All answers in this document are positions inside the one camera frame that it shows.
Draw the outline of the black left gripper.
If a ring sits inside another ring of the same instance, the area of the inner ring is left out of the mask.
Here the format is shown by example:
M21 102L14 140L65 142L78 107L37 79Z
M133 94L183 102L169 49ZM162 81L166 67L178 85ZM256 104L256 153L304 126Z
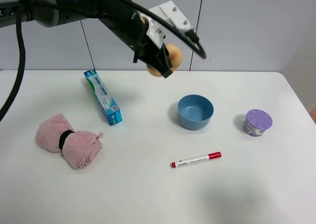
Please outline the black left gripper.
M170 55L166 45L158 49L146 35L148 23L142 21L139 13L133 11L126 19L105 15L99 19L133 52L133 62L146 63L149 72L160 72L164 78L171 74Z

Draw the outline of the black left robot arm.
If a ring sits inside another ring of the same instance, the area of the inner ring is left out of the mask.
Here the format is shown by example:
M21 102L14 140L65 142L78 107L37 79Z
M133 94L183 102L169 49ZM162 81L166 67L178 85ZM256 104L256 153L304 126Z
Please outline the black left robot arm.
M15 24L18 9L23 22L37 21L45 27L99 19L134 52L134 63L140 60L165 78L172 74L165 44L148 36L150 21L131 0L0 0L1 27Z

